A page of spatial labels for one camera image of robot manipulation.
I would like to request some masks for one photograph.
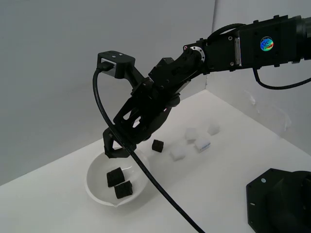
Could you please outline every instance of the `black bracket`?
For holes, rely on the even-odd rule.
[[[269,169],[246,186],[256,233],[311,233],[311,173]]]

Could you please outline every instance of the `metal ring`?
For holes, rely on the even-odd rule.
[[[205,54],[203,52],[203,49],[197,46],[190,47],[190,49],[198,51],[201,54],[201,61],[205,61]]]

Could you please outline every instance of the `black cable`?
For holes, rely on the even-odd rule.
[[[143,173],[147,176],[147,178],[151,181],[151,183],[157,188],[157,190],[163,195],[163,197],[166,198],[166,200],[185,218],[185,220],[199,233],[205,233],[192,219],[191,217],[171,198],[171,196],[162,188],[162,186],[156,181],[156,179],[152,176],[150,171],[146,168],[144,163],[138,158],[138,156],[135,154],[135,152],[131,149],[130,143],[122,137],[121,134],[119,134],[118,130],[115,128],[115,126],[112,124],[111,120],[109,119],[99,96],[98,93],[98,84],[97,79],[98,75],[102,71],[108,71],[111,69],[109,67],[109,62],[103,62],[99,64],[97,69],[94,72],[93,75],[93,92],[94,97],[97,103],[97,106],[106,121],[108,127],[111,129],[111,132],[114,134],[116,139],[120,142],[120,146],[122,146],[134,159],[134,161],[138,164],[138,166],[141,168]]]
[[[237,29],[241,26],[244,26],[245,24],[243,23],[233,23],[233,24],[229,24],[227,26],[224,26],[216,31],[214,31],[208,38],[207,38],[207,43],[210,44],[212,41],[214,41],[220,34],[229,31],[231,29]]]
[[[286,89],[291,89],[291,88],[298,87],[298,86],[301,86],[301,85],[304,85],[306,83],[311,82],[311,78],[309,78],[309,79],[306,79],[304,81],[301,81],[301,82],[298,82],[295,84],[291,84],[291,85],[287,85],[287,86],[269,86],[269,85],[266,85],[260,81],[257,69],[253,68],[253,72],[254,72],[255,79],[258,82],[258,84],[260,86],[267,88],[267,89],[270,89],[270,90],[286,90]]]

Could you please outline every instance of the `white bowl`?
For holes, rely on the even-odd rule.
[[[139,150],[135,153],[149,169],[147,158]],[[125,181],[131,181],[133,194],[122,199],[117,199],[114,187],[108,188],[107,173],[121,167]],[[138,197],[148,182],[148,178],[142,172],[131,156],[128,158],[109,159],[104,153],[98,155],[89,166],[86,174],[85,188],[89,196],[103,205],[118,207]]]

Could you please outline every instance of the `cable connector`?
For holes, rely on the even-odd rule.
[[[96,69],[98,69],[100,72],[102,71],[109,71],[111,69],[113,69],[115,66],[114,64],[110,63],[110,62],[102,62],[99,63],[96,67]]]

